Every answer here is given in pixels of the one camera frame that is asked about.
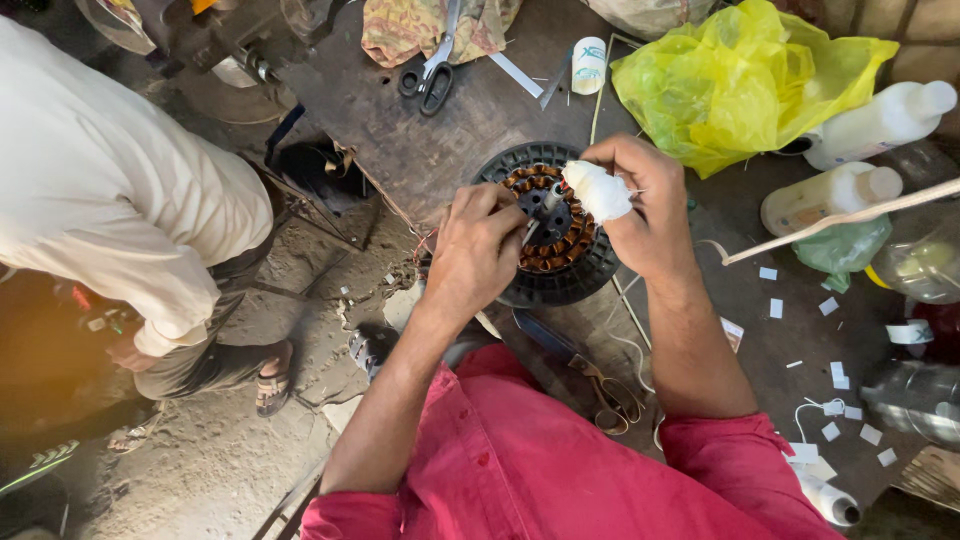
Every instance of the green plastic bag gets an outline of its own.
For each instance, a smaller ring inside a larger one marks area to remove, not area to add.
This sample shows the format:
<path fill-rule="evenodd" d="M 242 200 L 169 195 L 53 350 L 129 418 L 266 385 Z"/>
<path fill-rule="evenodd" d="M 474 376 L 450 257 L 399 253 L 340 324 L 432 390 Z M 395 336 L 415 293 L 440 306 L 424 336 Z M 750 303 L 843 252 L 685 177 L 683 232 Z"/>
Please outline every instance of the green plastic bag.
<path fill-rule="evenodd" d="M 898 47 L 831 40 L 767 0 L 745 0 L 613 62 L 611 81 L 654 143 L 706 178 L 868 103 Z"/>
<path fill-rule="evenodd" d="M 843 294 L 850 287 L 850 272 L 859 272 L 870 264 L 876 252 L 890 237 L 894 227 L 883 214 L 862 223 L 838 223 L 813 236 L 790 244 L 803 264 L 827 272 L 827 284 Z"/>

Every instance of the patterned cloth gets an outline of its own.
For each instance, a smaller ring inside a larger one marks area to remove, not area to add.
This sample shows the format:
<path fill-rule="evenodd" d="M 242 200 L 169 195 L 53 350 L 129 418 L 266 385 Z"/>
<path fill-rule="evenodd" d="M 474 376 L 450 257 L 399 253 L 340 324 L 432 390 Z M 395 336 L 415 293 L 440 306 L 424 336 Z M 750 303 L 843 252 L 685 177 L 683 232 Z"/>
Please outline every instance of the patterned cloth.
<path fill-rule="evenodd" d="M 430 58 L 446 31 L 448 0 L 367 0 L 360 45 L 384 67 L 396 67 L 422 52 Z M 460 19 L 447 59 L 453 65 L 507 47 L 504 34 L 523 0 L 460 0 Z"/>

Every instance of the yellow plastic bag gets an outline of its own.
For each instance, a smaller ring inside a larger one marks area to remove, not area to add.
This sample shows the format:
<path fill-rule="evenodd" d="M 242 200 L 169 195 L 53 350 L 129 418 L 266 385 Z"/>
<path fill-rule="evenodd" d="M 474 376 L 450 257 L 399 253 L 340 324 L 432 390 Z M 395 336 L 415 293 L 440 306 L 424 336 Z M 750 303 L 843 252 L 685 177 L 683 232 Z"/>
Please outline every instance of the yellow plastic bag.
<path fill-rule="evenodd" d="M 831 40 L 767 0 L 745 0 L 613 62 L 611 81 L 654 143 L 706 178 L 868 103 L 898 47 Z"/>

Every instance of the sandal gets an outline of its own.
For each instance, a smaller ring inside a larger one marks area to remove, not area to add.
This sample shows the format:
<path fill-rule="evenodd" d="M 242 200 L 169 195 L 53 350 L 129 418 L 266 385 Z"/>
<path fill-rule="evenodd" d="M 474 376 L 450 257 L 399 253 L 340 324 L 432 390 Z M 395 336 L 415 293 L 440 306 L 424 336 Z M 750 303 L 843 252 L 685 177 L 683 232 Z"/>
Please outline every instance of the sandal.
<path fill-rule="evenodd" d="M 290 396 L 289 370 L 274 377 L 256 378 L 256 415 L 267 418 L 277 414 L 287 403 Z M 261 398 L 260 394 L 270 394 Z"/>
<path fill-rule="evenodd" d="M 350 335 L 347 340 L 350 357 L 367 372 L 367 382 L 373 381 L 399 339 L 396 329 L 374 323 L 360 323 Z"/>
<path fill-rule="evenodd" d="M 124 426 L 120 430 L 114 431 L 110 435 L 107 449 L 114 455 L 123 455 L 129 454 L 143 446 L 143 443 L 147 442 L 147 438 L 150 437 L 150 434 L 154 432 L 154 428 L 156 428 L 156 425 L 160 422 L 160 418 L 163 416 L 163 409 L 166 408 L 166 406 L 167 402 L 159 402 L 156 406 L 156 414 L 132 430 Z"/>

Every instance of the copper winding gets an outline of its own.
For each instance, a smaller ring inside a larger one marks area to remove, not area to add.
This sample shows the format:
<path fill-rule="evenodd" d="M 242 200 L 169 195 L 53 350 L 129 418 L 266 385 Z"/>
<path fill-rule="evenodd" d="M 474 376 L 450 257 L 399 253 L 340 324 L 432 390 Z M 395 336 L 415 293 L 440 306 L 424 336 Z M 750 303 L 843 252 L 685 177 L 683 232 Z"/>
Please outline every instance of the copper winding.
<path fill-rule="evenodd" d="M 557 181 L 555 179 L 560 177 L 561 170 L 558 167 L 537 163 L 525 169 L 515 170 L 500 184 L 508 187 L 516 197 L 519 197 L 521 193 L 534 188 L 551 187 Z M 572 218 L 570 230 L 559 242 L 552 245 L 523 246 L 519 262 L 521 268 L 539 272 L 563 268 L 586 251 L 593 242 L 593 233 L 596 229 L 593 216 L 584 212 L 583 205 L 573 196 L 572 189 L 567 191 L 564 200 L 570 205 Z"/>

